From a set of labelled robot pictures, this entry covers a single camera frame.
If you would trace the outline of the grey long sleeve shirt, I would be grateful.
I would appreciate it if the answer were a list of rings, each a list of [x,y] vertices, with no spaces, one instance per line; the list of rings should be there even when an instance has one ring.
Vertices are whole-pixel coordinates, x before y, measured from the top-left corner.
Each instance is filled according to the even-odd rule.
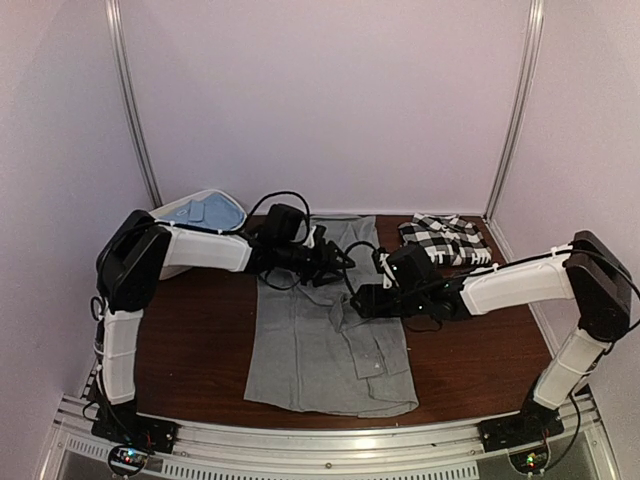
[[[244,398],[359,418],[408,413],[419,400],[402,322],[360,318],[343,282],[303,286],[274,271],[257,284]]]

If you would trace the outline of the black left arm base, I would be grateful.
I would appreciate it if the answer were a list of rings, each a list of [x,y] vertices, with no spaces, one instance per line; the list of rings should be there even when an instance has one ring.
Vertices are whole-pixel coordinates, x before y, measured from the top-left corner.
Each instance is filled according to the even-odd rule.
[[[133,407],[101,405],[91,427],[93,436],[152,452],[171,454],[178,425],[168,420],[141,416]]]

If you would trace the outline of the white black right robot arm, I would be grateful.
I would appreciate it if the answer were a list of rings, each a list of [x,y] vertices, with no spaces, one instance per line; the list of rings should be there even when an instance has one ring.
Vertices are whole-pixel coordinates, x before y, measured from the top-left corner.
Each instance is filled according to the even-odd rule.
[[[350,290],[364,319],[426,315],[442,323],[528,307],[553,357],[530,387],[512,430],[535,440],[600,359],[638,327],[639,288],[631,273],[591,231],[565,244],[506,264],[443,275],[418,245],[374,256],[379,283]]]

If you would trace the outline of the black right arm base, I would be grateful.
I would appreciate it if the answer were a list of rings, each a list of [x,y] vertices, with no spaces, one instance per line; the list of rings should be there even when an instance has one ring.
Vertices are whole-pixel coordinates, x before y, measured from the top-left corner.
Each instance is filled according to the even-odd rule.
[[[564,425],[557,410],[523,407],[512,415],[481,421],[478,430],[484,451],[494,452],[542,442],[562,434]]]

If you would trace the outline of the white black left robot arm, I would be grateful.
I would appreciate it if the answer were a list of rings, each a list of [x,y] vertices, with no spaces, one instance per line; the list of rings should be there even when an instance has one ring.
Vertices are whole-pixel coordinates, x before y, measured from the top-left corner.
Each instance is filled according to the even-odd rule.
[[[294,207],[276,204],[253,228],[219,230],[160,220],[144,210],[129,214],[96,261],[104,305],[101,390],[117,405],[103,420],[123,444],[144,433],[138,415],[121,404],[134,400],[137,336],[162,273],[171,268],[212,268],[267,278],[291,272],[297,283],[324,286],[343,279],[355,263],[322,225]]]

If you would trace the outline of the black white plaid folded shirt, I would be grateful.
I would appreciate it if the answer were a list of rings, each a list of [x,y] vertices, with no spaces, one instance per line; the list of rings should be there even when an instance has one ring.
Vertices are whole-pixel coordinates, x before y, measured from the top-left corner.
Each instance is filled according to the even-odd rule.
[[[480,229],[458,215],[416,213],[398,226],[404,244],[418,244],[438,266],[481,266],[492,262],[492,250]]]

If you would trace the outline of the light blue folded shirt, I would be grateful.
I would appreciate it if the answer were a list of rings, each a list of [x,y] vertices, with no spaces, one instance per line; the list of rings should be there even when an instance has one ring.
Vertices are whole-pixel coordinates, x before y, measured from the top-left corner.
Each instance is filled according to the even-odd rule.
[[[213,193],[202,200],[190,200],[163,216],[163,219],[206,229],[229,231],[242,225],[245,211],[222,193]]]

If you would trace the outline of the right circuit board with leds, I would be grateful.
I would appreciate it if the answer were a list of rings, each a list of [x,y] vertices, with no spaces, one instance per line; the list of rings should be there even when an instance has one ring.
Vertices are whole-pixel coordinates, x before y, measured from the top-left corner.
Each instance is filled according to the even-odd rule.
[[[550,452],[546,448],[531,448],[509,454],[512,468],[519,474],[532,476],[539,474],[550,463]]]

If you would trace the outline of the circuit board with leds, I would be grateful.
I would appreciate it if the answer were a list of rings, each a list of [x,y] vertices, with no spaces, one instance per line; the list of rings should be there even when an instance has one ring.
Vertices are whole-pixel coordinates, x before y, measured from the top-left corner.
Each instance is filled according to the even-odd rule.
[[[546,448],[531,448],[509,454],[512,468],[519,474],[532,476],[539,474],[550,463],[550,452]]]
[[[117,475],[136,475],[147,465],[151,455],[128,445],[116,445],[107,455],[107,465]]]

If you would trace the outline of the left circuit board with leds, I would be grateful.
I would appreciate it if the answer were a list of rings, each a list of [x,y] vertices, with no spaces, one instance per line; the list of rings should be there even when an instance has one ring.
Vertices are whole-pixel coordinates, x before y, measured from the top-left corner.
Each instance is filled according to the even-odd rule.
[[[107,455],[107,465],[117,475],[136,475],[147,465],[151,455],[128,445],[116,445]]]

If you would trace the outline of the aluminium front rail frame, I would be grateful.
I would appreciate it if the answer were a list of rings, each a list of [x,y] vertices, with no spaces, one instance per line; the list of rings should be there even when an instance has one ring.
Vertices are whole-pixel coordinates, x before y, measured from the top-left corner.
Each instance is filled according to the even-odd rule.
[[[413,427],[291,430],[177,421],[173,451],[156,453],[131,479],[622,479],[598,408],[577,397],[579,436],[541,476],[519,474],[520,451],[488,451],[480,421]],[[107,465],[117,442],[91,435],[85,398],[63,396],[36,467],[36,479],[122,479]]]

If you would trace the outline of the silver right corner post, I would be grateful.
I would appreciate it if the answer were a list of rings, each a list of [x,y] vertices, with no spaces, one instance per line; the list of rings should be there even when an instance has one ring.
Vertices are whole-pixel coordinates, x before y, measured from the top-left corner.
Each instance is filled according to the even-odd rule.
[[[505,139],[501,149],[498,169],[484,212],[484,219],[492,222],[498,210],[499,202],[506,187],[508,175],[515,158],[519,136],[524,123],[527,102],[529,100],[538,64],[545,19],[545,1],[531,0],[525,29],[522,58],[516,82],[516,89],[509,116]]]

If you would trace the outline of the silver corner post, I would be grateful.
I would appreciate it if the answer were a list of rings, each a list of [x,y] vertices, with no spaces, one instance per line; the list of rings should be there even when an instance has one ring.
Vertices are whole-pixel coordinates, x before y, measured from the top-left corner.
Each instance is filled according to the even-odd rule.
[[[525,29],[522,58],[516,82],[516,89],[509,116],[505,139],[501,149],[498,169],[484,212],[484,219],[492,222],[498,210],[499,202],[506,187],[508,175],[515,158],[519,136],[524,123],[527,102],[529,100],[538,64],[545,19],[545,1],[531,0]]]
[[[159,183],[149,155],[136,102],[134,82],[131,75],[131,68],[126,49],[121,4],[117,0],[106,0],[104,4],[114,63],[124,106],[125,120],[129,129],[143,185],[151,205],[154,208],[158,208],[162,205],[162,197]]]

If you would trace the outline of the silver left corner post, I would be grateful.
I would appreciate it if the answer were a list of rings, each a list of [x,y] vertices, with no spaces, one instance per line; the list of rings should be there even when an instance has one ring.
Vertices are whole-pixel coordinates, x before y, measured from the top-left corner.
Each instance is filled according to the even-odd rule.
[[[136,102],[134,82],[131,75],[131,68],[126,49],[121,4],[117,0],[106,0],[104,4],[114,63],[124,106],[125,120],[129,129],[143,185],[151,205],[154,208],[158,208],[162,205],[162,197],[159,183],[149,155]]]

